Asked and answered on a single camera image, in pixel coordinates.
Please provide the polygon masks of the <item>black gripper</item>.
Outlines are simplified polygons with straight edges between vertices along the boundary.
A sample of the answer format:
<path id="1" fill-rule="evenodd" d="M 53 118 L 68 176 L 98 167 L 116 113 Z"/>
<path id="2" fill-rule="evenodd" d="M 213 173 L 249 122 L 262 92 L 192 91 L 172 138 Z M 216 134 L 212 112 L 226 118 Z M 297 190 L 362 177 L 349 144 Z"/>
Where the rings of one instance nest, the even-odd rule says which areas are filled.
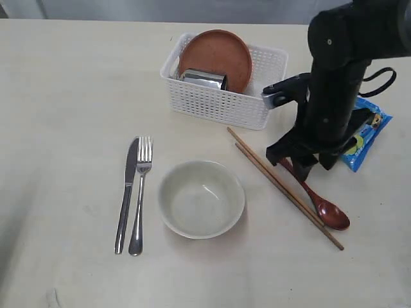
<path id="1" fill-rule="evenodd" d="M 339 68 L 326 68 L 318 60 L 311 66 L 307 99 L 302 119 L 296 129 L 288 131 L 267 147 L 266 158 L 276 165 L 281 158 L 290 157 L 302 166 L 319 163 L 330 170 L 339 157 L 356 141 L 349 133 L 349 121 L 368 60 L 349 62 Z"/>

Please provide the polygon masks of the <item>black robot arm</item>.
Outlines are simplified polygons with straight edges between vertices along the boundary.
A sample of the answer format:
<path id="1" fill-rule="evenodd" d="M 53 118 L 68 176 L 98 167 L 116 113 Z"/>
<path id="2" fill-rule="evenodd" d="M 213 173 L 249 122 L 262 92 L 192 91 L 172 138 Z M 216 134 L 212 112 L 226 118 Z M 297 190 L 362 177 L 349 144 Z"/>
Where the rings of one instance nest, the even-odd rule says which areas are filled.
<path id="1" fill-rule="evenodd" d="M 318 13 L 308 28 L 311 70 L 263 89 L 267 105 L 297 103 L 292 129 L 266 150 L 277 164 L 290 158 L 296 171 L 315 164 L 331 169 L 355 144 L 355 133 L 374 113 L 355 108 L 373 60 L 410 55 L 409 1 L 351 1 Z"/>

